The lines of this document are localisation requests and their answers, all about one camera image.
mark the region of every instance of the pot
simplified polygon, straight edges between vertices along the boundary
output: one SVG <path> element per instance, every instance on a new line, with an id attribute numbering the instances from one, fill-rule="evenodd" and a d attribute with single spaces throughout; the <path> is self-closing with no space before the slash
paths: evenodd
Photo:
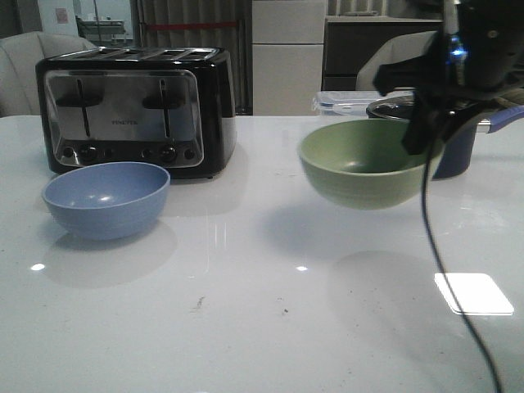
<path id="1" fill-rule="evenodd" d="M 366 108 L 370 118 L 408 121 L 412 112 L 413 96 L 386 98 L 372 102 Z M 442 160 L 433 178 L 450 178 L 465 172 L 471 162 L 473 144 L 478 132 L 494 133 L 522 117 L 524 106 L 513 106 L 494 113 L 475 127 L 462 131 L 445 145 Z"/>

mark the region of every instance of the cabinet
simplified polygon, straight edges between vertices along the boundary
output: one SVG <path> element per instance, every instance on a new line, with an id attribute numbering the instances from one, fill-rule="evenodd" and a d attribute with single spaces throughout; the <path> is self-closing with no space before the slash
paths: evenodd
<path id="1" fill-rule="evenodd" d="M 355 90 L 357 74 L 389 39 L 437 30 L 439 20 L 333 16 L 326 19 L 322 90 Z"/>
<path id="2" fill-rule="evenodd" d="M 326 0 L 255 1 L 253 114 L 312 115 L 321 88 Z"/>

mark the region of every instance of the purple pot handle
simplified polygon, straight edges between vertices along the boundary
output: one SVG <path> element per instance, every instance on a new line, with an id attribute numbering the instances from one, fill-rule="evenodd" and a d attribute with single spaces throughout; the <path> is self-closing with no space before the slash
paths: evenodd
<path id="1" fill-rule="evenodd" d="M 513 106 L 503 111 L 496 112 L 491 115 L 488 119 L 491 122 L 490 130 L 487 133 L 494 133 L 512 123 L 515 120 L 519 120 L 524 117 L 524 105 Z"/>

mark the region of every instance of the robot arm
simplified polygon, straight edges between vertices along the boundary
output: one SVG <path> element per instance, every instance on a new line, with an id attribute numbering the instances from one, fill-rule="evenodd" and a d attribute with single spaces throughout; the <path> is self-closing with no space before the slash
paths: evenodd
<path id="1" fill-rule="evenodd" d="M 419 154 L 497 111 L 495 98 L 524 86 L 524 2 L 444 0 L 444 20 L 427 52 L 381 65 L 380 94 L 414 88 L 404 146 Z"/>

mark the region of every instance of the table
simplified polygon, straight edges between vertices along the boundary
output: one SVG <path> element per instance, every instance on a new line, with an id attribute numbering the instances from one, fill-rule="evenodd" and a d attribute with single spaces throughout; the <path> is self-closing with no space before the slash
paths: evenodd
<path id="1" fill-rule="evenodd" d="M 40 198 L 40 119 L 0 119 L 0 381 L 9 392 L 490 392 L 434 281 L 414 198 L 335 206 L 298 142 L 335 116 L 237 117 L 212 180 L 173 181 L 149 232 L 66 233 Z M 431 182 L 450 272 L 489 275 L 510 315 L 472 320 L 507 392 L 524 389 L 524 122 L 477 136 L 472 165 Z"/>

